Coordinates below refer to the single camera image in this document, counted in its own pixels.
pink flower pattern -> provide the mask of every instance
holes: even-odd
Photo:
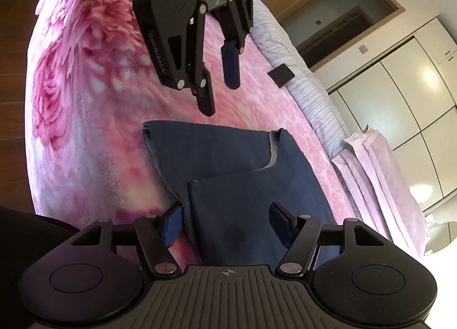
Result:
[[[207,16],[204,61],[216,114],[206,117],[190,90],[163,87],[141,38],[132,0],[40,0],[26,88],[27,169],[35,210],[79,228],[100,217],[131,222],[174,201],[143,142],[142,123],[175,120],[252,130],[286,128],[311,163],[337,222],[354,216],[315,133],[271,65],[246,40],[241,88],[223,81],[218,22]],[[172,247],[196,263],[189,241]]]

wooden floor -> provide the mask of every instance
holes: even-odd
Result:
[[[0,205],[33,212],[24,143],[27,47],[39,0],[0,0]]]

folded dark blue pants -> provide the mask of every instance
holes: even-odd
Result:
[[[286,249],[269,223],[273,202],[294,216],[310,214],[335,224],[311,165],[287,130],[172,121],[150,121],[144,129],[204,264],[275,267]],[[337,254],[338,248],[322,248],[318,264]]]

pant leg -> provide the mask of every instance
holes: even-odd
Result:
[[[22,272],[77,232],[64,222],[0,206],[0,328],[33,323],[19,298]]]

black square object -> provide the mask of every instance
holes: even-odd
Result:
[[[289,80],[295,77],[295,74],[287,67],[285,63],[279,65],[268,73],[268,76],[273,79],[278,88],[281,88]]]

